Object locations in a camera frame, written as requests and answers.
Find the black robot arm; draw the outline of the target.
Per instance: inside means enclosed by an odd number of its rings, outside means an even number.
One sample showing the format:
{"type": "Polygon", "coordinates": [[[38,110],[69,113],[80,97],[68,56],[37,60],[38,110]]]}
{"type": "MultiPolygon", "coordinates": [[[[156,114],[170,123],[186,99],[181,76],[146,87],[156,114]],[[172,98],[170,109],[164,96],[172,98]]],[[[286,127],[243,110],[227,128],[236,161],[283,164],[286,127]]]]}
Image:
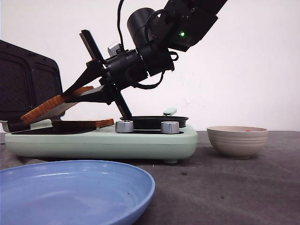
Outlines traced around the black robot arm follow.
{"type": "Polygon", "coordinates": [[[144,7],[133,12],[127,28],[135,49],[126,50],[119,43],[110,58],[104,59],[92,34],[82,30],[82,38],[91,61],[76,82],[64,93],[70,102],[114,102],[122,117],[132,114],[121,94],[127,87],[144,90],[156,88],[142,81],[156,74],[174,70],[178,51],[197,44],[218,19],[223,0],[170,0],[160,10],[144,7]]]}

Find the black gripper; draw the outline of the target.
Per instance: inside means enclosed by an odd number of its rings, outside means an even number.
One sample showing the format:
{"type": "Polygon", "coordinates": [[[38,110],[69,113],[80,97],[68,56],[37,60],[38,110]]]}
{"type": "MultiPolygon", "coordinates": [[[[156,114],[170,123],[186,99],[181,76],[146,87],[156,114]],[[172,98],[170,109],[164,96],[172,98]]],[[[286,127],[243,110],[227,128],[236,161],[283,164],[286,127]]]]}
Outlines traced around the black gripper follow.
{"type": "Polygon", "coordinates": [[[158,82],[145,85],[141,81],[174,70],[174,53],[153,41],[104,59],[89,30],[82,30],[80,36],[92,60],[86,63],[87,68],[75,83],[62,93],[61,96],[66,97],[65,103],[97,102],[110,105],[114,102],[123,117],[132,117],[121,91],[130,86],[145,90],[156,88],[158,82]],[[100,79],[100,86],[84,87],[96,78],[100,79]]]}

